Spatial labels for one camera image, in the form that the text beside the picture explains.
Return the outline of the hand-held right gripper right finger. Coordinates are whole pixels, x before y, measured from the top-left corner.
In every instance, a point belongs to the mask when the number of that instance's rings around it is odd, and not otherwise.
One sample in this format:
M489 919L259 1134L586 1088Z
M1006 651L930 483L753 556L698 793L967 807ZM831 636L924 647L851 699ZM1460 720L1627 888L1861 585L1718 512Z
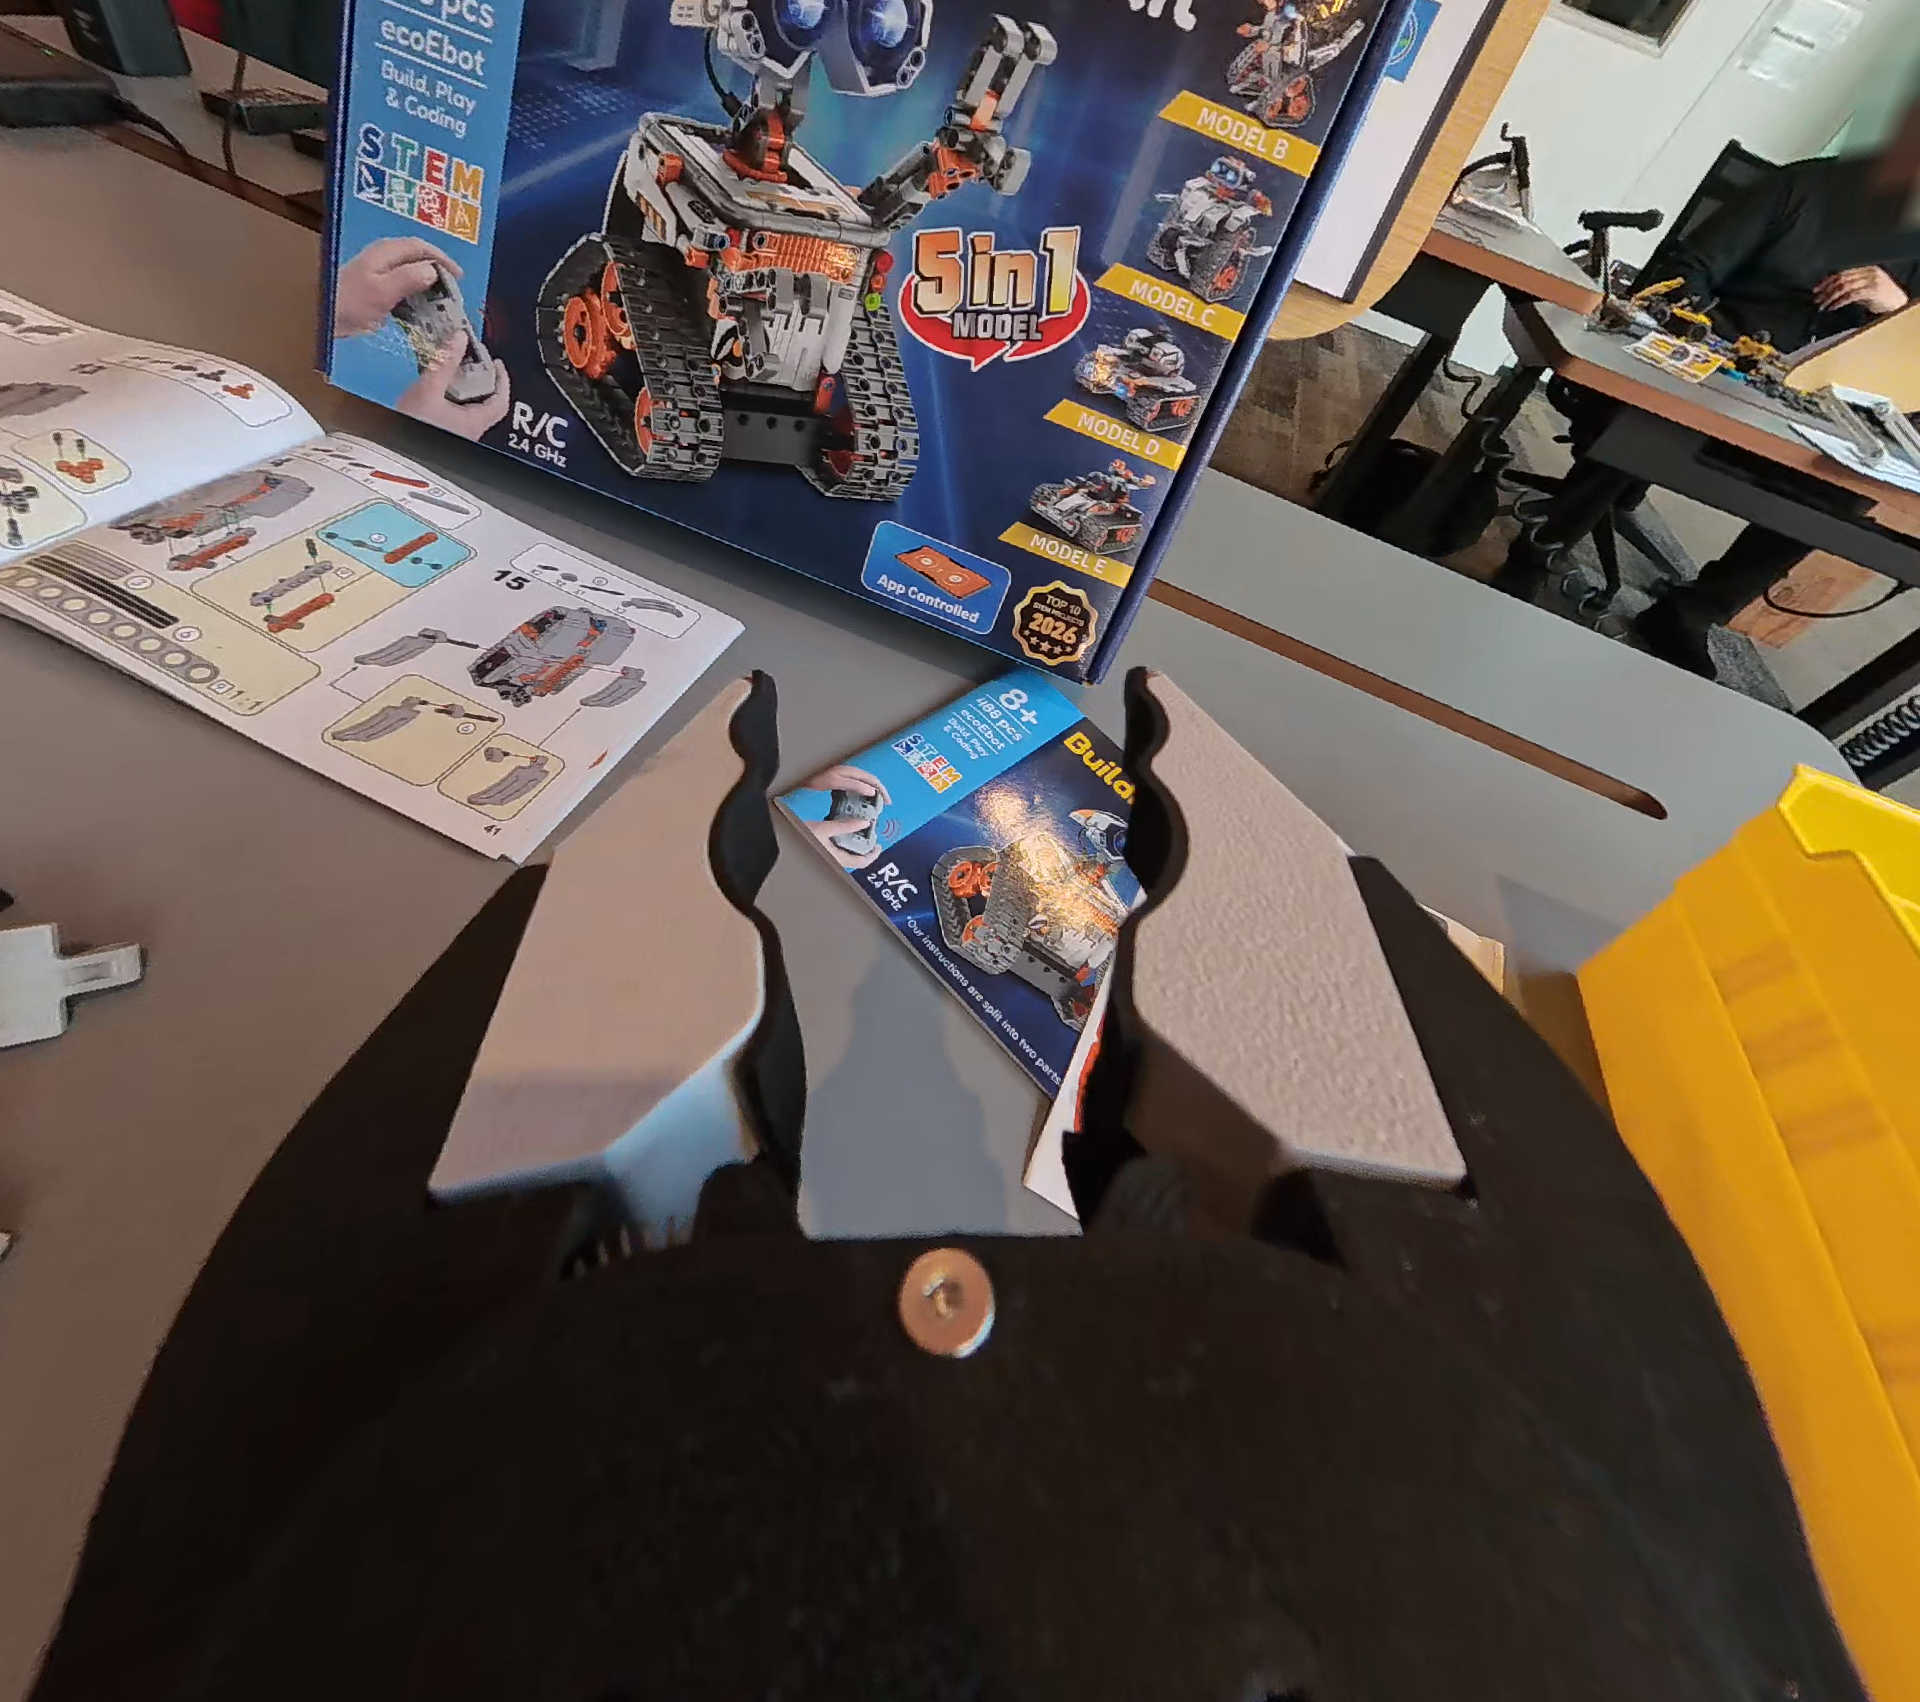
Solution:
M1124 682L1124 921L1068 1188L1091 1229L1157 1159L1248 1227L1331 1170L1456 1194L1467 1163L1341 838L1166 671Z

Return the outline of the dark green bar device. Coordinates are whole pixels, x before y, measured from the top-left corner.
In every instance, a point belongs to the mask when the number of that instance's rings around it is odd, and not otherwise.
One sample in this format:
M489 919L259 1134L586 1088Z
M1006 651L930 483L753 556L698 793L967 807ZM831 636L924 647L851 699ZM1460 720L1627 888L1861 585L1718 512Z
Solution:
M320 160L327 148L329 103L323 91L281 86L200 88L204 109L222 128L222 160L232 165L236 138L284 140L296 154Z

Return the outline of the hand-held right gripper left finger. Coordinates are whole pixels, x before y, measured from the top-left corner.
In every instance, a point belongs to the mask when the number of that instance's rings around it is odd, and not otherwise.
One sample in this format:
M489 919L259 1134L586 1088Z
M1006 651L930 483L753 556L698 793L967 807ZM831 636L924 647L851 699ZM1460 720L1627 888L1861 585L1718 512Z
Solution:
M758 1163L798 1209L806 1066L778 931L770 673L726 683L549 856L427 1190L586 1183L637 1239Z

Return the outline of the blue closed booklet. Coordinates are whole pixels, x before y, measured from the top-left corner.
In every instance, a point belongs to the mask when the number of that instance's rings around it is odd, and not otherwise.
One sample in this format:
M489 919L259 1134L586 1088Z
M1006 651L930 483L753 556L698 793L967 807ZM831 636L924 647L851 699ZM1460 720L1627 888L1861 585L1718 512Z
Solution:
M1017 668L778 805L1053 1095L1139 899L1134 797L1121 745Z

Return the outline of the open instruction booklet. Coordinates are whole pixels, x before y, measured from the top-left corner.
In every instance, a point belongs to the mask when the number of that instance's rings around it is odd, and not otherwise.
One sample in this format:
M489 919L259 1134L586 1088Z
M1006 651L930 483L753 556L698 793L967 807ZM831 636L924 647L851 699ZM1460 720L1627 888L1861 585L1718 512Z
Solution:
M1 407L5 614L487 857L742 633L259 370L11 289Z

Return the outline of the light grey curved panel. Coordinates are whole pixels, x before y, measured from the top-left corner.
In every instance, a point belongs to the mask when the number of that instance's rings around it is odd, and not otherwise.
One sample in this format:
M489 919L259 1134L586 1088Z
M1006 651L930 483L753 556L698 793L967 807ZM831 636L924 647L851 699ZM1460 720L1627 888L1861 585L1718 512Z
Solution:
M59 1037L71 1002L142 979L136 944L63 949L53 924L1 929L1 1049Z

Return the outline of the cardboard stand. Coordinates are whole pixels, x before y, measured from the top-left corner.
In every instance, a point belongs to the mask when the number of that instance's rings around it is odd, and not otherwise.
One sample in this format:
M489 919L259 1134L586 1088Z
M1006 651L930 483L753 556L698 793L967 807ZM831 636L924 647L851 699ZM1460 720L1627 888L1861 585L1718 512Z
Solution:
M1334 297L1293 282L1274 315L1269 335L1280 342L1313 338L1346 325L1371 310L1420 253L1435 215L1451 194L1475 138L1490 124L1527 43L1554 0L1501 0L1474 55L1462 64L1460 83L1444 116L1428 136L1418 170L1410 176L1394 221L1349 297Z

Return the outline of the black flat device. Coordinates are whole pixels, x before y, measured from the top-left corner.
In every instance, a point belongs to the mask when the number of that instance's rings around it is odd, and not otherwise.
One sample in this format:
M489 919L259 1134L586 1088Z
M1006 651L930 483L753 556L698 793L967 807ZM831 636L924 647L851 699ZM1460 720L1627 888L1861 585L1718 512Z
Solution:
M125 100L117 88L98 72L1 74L1 126L29 128L90 128L122 119Z

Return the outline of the blue robot kit box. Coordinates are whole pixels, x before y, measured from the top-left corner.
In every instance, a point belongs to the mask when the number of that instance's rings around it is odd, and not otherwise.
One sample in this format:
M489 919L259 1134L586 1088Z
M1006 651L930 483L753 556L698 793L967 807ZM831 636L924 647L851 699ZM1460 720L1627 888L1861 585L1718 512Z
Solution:
M1098 682L1412 10L343 0L325 375L455 335L468 440Z

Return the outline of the grey desk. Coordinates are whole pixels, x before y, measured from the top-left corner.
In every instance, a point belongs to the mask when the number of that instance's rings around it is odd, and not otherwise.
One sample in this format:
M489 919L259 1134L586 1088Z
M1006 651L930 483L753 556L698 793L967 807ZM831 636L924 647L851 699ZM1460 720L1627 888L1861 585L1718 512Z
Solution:
M137 130L3 130L3 287L276 378L549 538L739 621L713 685L778 682L806 775L997 671L986 651L391 416L313 370L316 232ZM1495 935L1527 1018L1591 1073L1572 969L1785 785L1840 769L1789 713L1205 471L1098 687L1162 669L1424 904ZM780 830L812 1098L801 1215L834 1236L1061 1233L1021 1188L1037 1092ZM3 888L145 975L3 1056L3 1626L44 1634L163 1329L331 1073L503 863L3 618Z

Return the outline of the yellow plastic bin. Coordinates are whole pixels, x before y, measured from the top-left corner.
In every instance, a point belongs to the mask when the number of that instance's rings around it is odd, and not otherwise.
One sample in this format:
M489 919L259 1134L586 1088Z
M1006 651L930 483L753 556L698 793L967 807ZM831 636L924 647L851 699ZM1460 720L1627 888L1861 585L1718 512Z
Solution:
M1614 1124L1756 1381L1840 1635L1918 1696L1918 816L1802 765L1582 964Z

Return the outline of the yellow brick model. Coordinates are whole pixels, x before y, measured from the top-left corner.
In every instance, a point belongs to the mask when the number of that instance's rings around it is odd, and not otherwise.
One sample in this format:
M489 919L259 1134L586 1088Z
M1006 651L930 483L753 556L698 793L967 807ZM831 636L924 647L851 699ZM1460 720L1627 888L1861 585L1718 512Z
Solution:
M1709 375L1729 373L1766 388L1782 388L1785 356L1762 335L1728 338L1712 315L1695 308L1679 275L1670 275L1623 296L1607 296L1595 308L1589 325L1618 335L1639 360L1668 373L1702 383Z

